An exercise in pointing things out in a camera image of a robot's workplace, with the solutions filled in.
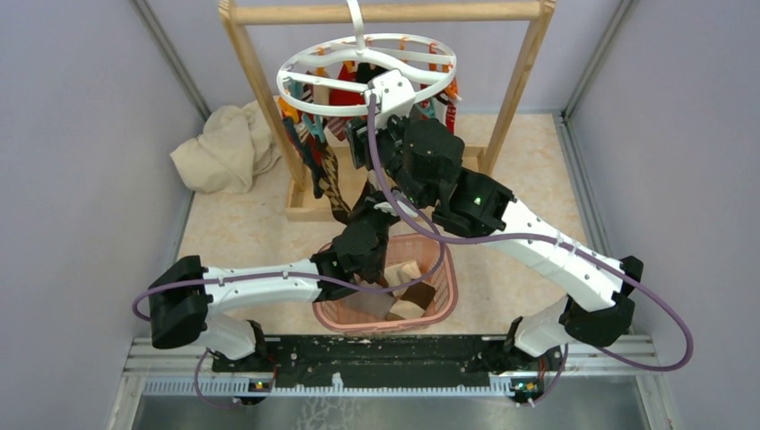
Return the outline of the grey sock with striped cuff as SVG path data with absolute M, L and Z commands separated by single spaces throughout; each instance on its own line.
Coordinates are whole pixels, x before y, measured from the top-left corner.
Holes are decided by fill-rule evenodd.
M 352 311 L 367 314 L 379 320 L 385 320 L 395 302 L 391 293 L 355 292 L 339 301 Z

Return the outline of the brown yellow argyle sock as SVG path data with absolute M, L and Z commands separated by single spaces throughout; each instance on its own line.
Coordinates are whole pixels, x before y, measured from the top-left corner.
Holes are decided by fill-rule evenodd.
M 337 156 L 327 141 L 321 117 L 303 114 L 297 122 L 293 116 L 284 115 L 282 123 L 290 143 L 309 170 L 314 197 L 326 197 L 332 217 L 347 224 L 350 206 L 341 195 Z

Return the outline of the beige brown sock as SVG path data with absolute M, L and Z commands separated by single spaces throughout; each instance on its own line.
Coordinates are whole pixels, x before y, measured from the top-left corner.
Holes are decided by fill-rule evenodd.
M 384 281 L 388 288 L 398 287 L 422 275 L 416 261 L 398 263 L 384 270 Z M 385 320 L 389 322 L 422 318 L 432 305 L 436 289 L 420 282 L 392 292 L 394 302 Z

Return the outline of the pink plastic laundry basket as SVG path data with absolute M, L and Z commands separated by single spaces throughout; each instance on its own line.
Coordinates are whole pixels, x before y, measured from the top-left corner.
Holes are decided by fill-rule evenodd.
M 326 329 L 345 334 L 422 330 L 444 321 L 455 309 L 459 291 L 451 253 L 440 262 L 439 243 L 420 234 L 391 238 L 382 283 L 384 292 L 355 292 L 337 301 L 313 304 Z

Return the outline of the wooden hanger rack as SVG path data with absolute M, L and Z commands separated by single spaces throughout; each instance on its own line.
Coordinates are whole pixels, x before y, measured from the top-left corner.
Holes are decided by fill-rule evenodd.
M 344 5 L 309 6 L 239 6 L 234 1 L 219 3 L 220 20 L 228 33 L 237 59 L 263 111 L 275 142 L 291 174 L 285 216 L 292 222 L 325 222 L 332 213 L 327 204 L 306 197 L 307 186 L 315 180 L 307 177 L 307 165 L 298 155 L 282 123 L 281 108 L 266 81 L 260 59 L 247 31 L 250 26 L 316 25 L 351 23 L 354 33 L 307 48 L 286 61 L 277 72 L 276 85 L 286 104 L 305 114 L 328 117 L 353 117 L 373 114 L 377 128 L 386 125 L 392 115 L 411 112 L 414 104 L 432 99 L 453 84 L 457 60 L 451 48 L 440 41 L 403 33 L 366 34 L 367 22 L 527 22 L 528 28 L 508 83 L 504 101 L 485 147 L 468 146 L 464 150 L 466 166 L 481 173 L 493 172 L 519 102 L 540 52 L 548 26 L 556 10 L 553 1 L 510 1 L 485 3 L 370 4 L 356 1 Z M 386 68 L 389 79 L 401 84 L 398 90 L 377 90 L 363 83 L 351 83 L 320 76 L 295 73 L 293 67 L 312 69 L 354 61 Z M 378 98 L 376 107 L 367 104 L 331 107 L 307 103 L 290 94 L 293 82 L 345 90 L 367 98 Z

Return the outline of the red patterned sock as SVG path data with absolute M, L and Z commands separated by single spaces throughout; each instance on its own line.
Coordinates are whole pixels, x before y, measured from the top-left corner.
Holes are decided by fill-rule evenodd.
M 445 101 L 445 125 L 451 133 L 455 133 L 459 96 L 455 90 L 444 90 L 442 98 Z

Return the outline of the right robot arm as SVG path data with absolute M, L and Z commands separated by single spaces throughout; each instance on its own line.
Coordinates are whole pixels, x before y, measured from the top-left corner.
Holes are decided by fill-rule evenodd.
M 505 359 L 529 368 L 551 348 L 576 340 L 607 348 L 630 328 L 631 292 L 642 263 L 597 254 L 544 221 L 496 179 L 466 168 L 464 143 L 436 120 L 392 116 L 384 126 L 353 119 L 346 136 L 356 168 L 373 170 L 392 211 L 430 210 L 430 235 L 453 245 L 485 245 L 565 291 L 541 312 L 516 319 Z

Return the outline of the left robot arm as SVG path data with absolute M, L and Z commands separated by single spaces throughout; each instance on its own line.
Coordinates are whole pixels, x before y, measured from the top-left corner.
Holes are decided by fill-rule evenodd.
M 233 318 L 238 308 L 281 302 L 337 301 L 365 292 L 384 271 L 389 229 L 399 216 L 381 193 L 363 197 L 348 225 L 322 251 L 269 267 L 204 266 L 197 255 L 176 261 L 146 292 L 156 349 L 200 345 L 248 371 L 269 357 L 261 325 Z

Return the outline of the white round clip hanger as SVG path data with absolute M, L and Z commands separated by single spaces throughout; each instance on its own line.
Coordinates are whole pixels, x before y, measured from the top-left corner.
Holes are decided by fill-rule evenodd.
M 364 116 L 363 96 L 378 75 L 397 69 L 416 91 L 412 108 L 434 100 L 445 102 L 444 90 L 455 90 L 457 57 L 446 44 L 405 33 L 364 32 L 358 2 L 347 3 L 353 35 L 304 49 L 283 64 L 276 75 L 281 110 L 319 116 Z

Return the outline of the beige crumpled cloth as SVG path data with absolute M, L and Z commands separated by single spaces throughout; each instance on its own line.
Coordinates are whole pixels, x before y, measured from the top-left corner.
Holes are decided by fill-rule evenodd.
M 180 145 L 170 158 L 184 185 L 197 193 L 245 194 L 255 178 L 281 159 L 259 103 L 225 105 L 203 131 Z

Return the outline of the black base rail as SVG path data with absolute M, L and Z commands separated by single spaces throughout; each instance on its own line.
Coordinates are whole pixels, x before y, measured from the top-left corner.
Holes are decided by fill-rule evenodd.
M 123 374 L 152 395 L 209 397 L 507 397 L 537 396 L 562 376 L 629 376 L 638 369 L 582 343 L 566 359 L 554 348 L 538 362 L 509 366 L 502 336 L 401 335 L 267 338 L 262 361 L 202 358 L 202 347 L 158 350 L 134 340 Z

